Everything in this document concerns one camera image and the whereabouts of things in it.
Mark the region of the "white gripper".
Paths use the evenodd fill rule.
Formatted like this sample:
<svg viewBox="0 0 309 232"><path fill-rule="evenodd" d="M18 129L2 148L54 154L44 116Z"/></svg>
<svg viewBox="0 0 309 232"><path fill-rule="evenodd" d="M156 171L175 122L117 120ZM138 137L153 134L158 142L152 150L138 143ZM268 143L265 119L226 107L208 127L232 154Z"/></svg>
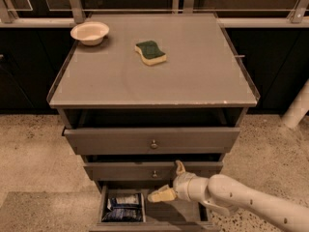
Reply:
<svg viewBox="0 0 309 232"><path fill-rule="evenodd" d="M152 203L173 201L177 197L181 200L189 201L188 186L194 173L185 172L185 167L180 160L176 160L176 174L178 175L173 181L173 188L165 185L148 195L148 200Z"/></svg>

